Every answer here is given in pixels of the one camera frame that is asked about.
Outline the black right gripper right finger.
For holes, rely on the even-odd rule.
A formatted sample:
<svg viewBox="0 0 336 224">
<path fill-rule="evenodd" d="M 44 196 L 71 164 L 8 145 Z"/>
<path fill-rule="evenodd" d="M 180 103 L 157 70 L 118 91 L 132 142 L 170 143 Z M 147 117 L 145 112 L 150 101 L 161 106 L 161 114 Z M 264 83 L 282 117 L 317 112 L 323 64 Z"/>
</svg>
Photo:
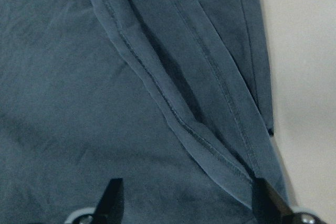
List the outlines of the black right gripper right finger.
<svg viewBox="0 0 336 224">
<path fill-rule="evenodd" d="M 294 213 L 292 209 L 263 178 L 254 180 L 252 210 L 258 223 L 293 223 Z"/>
</svg>

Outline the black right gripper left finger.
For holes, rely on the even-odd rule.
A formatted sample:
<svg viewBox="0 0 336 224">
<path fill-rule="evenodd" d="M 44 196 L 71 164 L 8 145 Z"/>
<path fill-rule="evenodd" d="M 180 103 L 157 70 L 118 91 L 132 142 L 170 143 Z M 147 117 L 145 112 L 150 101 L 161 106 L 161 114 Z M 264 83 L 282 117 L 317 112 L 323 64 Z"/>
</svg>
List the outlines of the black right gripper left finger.
<svg viewBox="0 0 336 224">
<path fill-rule="evenodd" d="M 94 223 L 120 224 L 123 218 L 123 179 L 111 179 L 95 209 Z"/>
</svg>

